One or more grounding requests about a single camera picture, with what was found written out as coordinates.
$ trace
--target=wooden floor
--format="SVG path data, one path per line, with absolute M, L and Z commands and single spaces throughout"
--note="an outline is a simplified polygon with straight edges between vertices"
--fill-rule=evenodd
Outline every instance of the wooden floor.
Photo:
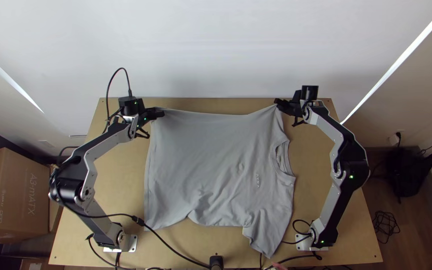
M 373 168 L 381 154 L 368 153 Z M 353 270 L 432 270 L 432 212 L 424 191 L 402 198 L 401 204 L 389 184 L 381 178 L 369 179 L 362 187 L 369 213 L 373 218 L 376 211 L 391 212 L 401 230 L 393 234 L 387 244 L 379 244 L 382 263 L 349 265 Z M 377 233 L 382 241 L 386 235 Z

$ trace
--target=t-shirt sleeve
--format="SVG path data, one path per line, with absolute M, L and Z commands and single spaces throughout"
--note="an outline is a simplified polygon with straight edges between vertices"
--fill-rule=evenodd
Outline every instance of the t-shirt sleeve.
M 291 214 L 291 208 L 285 206 L 260 209 L 248 217 L 242 234 L 249 238 L 253 249 L 271 258 L 285 235 Z

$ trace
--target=cardboard box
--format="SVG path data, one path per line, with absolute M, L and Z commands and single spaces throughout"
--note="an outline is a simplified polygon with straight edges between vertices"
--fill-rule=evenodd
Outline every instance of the cardboard box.
M 0 243 L 48 233 L 49 168 L 0 149 Z

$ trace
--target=power outlet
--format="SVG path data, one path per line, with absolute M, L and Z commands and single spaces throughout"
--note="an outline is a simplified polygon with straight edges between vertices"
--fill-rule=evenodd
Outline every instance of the power outlet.
M 403 132 L 404 132 L 404 129 L 398 129 L 398 130 L 396 130 L 396 132 L 393 135 L 389 136 L 387 138 L 387 141 L 388 141 L 389 145 L 390 146 L 396 146 L 396 145 L 398 145 L 400 143 L 401 139 L 400 139 L 400 137 L 396 133 L 399 133 L 401 135 L 401 137 L 402 137 L 402 133 Z

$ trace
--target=gray t-shirt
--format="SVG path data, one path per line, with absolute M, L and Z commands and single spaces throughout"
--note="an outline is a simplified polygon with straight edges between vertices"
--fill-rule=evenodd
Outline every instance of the gray t-shirt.
M 242 226 L 270 258 L 293 210 L 295 177 L 276 105 L 245 115 L 164 109 L 151 123 L 144 217 L 160 229 L 188 217 L 204 226 Z

